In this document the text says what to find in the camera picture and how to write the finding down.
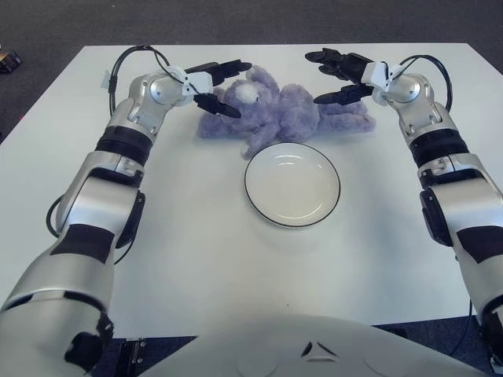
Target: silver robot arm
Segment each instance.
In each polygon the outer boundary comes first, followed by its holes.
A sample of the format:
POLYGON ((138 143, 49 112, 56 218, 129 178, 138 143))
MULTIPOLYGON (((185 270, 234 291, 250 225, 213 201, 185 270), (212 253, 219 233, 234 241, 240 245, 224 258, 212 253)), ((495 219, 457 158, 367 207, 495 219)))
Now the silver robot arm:
POLYGON ((240 116, 218 102, 213 86, 250 67, 240 60, 187 71, 168 66, 131 83, 61 197, 57 241, 0 309, 0 375, 82 375, 99 361, 113 333, 113 251, 134 239, 145 202, 144 165, 166 113, 195 100, 210 112, 240 116))
MULTIPOLYGON (((341 92, 315 99, 318 103, 348 104, 371 95, 389 104, 418 167, 423 187, 420 201, 431 237, 452 247, 493 354, 492 364, 503 372, 503 195, 470 153, 444 106, 435 102, 433 89, 422 75, 403 73, 404 64, 389 68, 357 54, 342 55, 323 49, 308 53, 320 70, 351 80, 341 92)), ((440 68, 450 90, 448 74, 440 68)), ((452 97, 448 98, 450 108, 452 97)))

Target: teddy bear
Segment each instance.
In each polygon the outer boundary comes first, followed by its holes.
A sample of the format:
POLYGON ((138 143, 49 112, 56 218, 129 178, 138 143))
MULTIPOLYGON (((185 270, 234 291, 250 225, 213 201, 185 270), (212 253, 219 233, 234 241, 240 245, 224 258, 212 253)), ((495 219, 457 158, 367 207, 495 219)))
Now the teddy bear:
POLYGON ((246 72, 246 80, 236 80, 227 90, 216 87, 214 94, 241 117, 203 114, 197 135, 243 135, 248 145, 245 159, 275 141, 301 143, 318 131, 369 132, 376 126, 363 102, 315 104, 304 87, 288 84, 280 90, 269 72, 257 65, 246 72))

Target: floor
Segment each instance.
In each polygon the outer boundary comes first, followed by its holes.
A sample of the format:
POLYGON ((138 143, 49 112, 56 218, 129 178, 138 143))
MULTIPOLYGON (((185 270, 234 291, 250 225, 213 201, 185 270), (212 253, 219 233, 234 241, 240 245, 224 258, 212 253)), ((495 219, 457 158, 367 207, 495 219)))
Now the floor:
MULTIPOLYGON (((346 42, 467 42, 503 72, 503 0, 1 0, 0 45, 24 64, 0 75, 0 141, 85 45, 346 42)), ((387 329, 405 329, 410 339, 446 352, 463 324, 387 329)), ((96 375, 114 373, 121 342, 96 375)), ((151 344, 159 358, 166 344, 172 351, 183 342, 151 344)), ((490 371, 475 325, 457 356, 490 371)))

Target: plate rim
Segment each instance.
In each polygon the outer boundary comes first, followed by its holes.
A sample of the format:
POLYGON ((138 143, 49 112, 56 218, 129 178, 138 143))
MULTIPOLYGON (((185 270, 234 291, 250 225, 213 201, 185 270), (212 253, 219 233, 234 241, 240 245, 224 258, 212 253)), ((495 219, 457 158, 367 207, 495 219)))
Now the plate rim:
POLYGON ((318 151, 316 148, 314 147, 311 147, 310 145, 306 145, 306 144, 302 144, 302 143, 294 143, 294 142, 291 142, 291 141, 286 141, 286 142, 278 142, 278 143, 274 143, 274 144, 271 144, 271 145, 268 145, 267 147, 259 150, 257 153, 255 153, 253 155, 253 157, 250 158, 250 161, 248 161, 248 164, 246 166, 246 169, 244 170, 244 190, 246 191, 246 196, 248 197, 248 200, 249 202, 252 204, 252 206, 257 210, 257 212, 259 212, 264 218, 266 218, 267 220, 273 222, 274 224, 276 225, 280 225, 280 226, 284 226, 284 227, 287 227, 287 228, 306 228, 307 226, 311 226, 311 225, 314 225, 314 224, 317 224, 318 222, 320 221, 323 221, 325 220, 337 207, 337 204, 339 203, 339 199, 340 199, 340 192, 341 192, 341 185, 340 185, 340 177, 339 177, 339 172, 337 171, 336 167, 333 165, 332 161, 330 161, 330 159, 325 156, 325 154, 323 154, 322 152, 318 151), (284 224, 282 222, 279 222, 279 221, 276 221, 276 220, 273 220, 272 218, 270 218, 269 216, 267 216, 266 214, 264 214, 256 205, 255 203, 253 203, 253 200, 252 198, 250 197, 250 192, 248 192, 248 185, 246 184, 246 177, 247 177, 247 174, 248 174, 248 168, 250 167, 250 165, 252 164, 253 162, 253 159, 259 154, 261 153, 262 151, 265 151, 266 149, 268 148, 271 148, 271 147, 275 147, 277 145, 281 145, 281 144, 294 144, 294 145, 301 145, 303 147, 308 147, 310 149, 313 149, 315 152, 319 153, 324 159, 326 159, 330 166, 332 167, 333 171, 335 171, 336 173, 336 177, 337 177, 337 181, 339 182, 339 192, 337 193, 337 198, 336 198, 336 201, 334 202, 333 204, 333 207, 330 209, 330 211, 325 215, 323 216, 322 218, 320 218, 319 220, 317 221, 312 221, 312 222, 309 222, 307 224, 304 224, 304 225, 288 225, 288 224, 284 224))

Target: white plate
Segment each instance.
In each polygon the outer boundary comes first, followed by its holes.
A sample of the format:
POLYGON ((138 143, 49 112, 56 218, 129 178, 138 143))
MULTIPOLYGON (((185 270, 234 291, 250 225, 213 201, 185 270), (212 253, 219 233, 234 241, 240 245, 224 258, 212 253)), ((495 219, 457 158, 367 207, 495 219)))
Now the white plate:
POLYGON ((294 227, 326 218, 340 194, 332 163, 316 149, 296 143, 271 145, 257 153, 244 173, 244 186, 263 216, 294 227))

